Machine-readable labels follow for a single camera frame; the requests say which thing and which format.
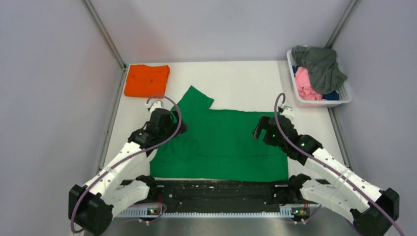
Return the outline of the green t shirt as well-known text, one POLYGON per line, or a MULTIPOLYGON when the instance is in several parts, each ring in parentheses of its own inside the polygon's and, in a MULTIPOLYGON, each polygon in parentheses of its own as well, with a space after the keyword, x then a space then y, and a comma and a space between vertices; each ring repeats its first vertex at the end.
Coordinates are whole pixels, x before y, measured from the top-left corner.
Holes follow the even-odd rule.
POLYGON ((178 102, 188 130, 158 148, 150 175, 272 182, 289 178, 287 155, 254 140, 261 112, 213 110, 214 100, 190 87, 178 102))

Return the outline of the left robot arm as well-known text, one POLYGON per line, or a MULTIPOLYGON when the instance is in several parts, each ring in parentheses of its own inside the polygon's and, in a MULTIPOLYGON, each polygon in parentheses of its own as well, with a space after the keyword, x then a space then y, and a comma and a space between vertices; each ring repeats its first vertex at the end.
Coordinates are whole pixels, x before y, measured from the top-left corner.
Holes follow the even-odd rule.
POLYGON ((179 107, 150 110, 144 126, 133 131, 114 159, 83 185, 75 184, 68 194, 68 218, 72 233, 103 234, 116 215, 136 202, 152 203, 158 191, 152 178, 140 175, 119 188, 127 175, 149 155, 188 130, 179 107))

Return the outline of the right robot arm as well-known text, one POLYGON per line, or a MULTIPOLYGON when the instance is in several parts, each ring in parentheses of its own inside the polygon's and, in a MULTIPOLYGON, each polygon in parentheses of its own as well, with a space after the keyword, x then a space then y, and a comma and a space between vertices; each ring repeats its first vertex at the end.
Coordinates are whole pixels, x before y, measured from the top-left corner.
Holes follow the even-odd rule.
POLYGON ((290 159, 315 172, 326 183, 305 174, 290 177, 289 198, 315 202, 343 216, 362 236, 383 236, 399 218, 400 196, 383 190, 337 161, 316 139, 301 135, 285 116, 261 116, 253 138, 265 131, 263 142, 280 148, 290 159))

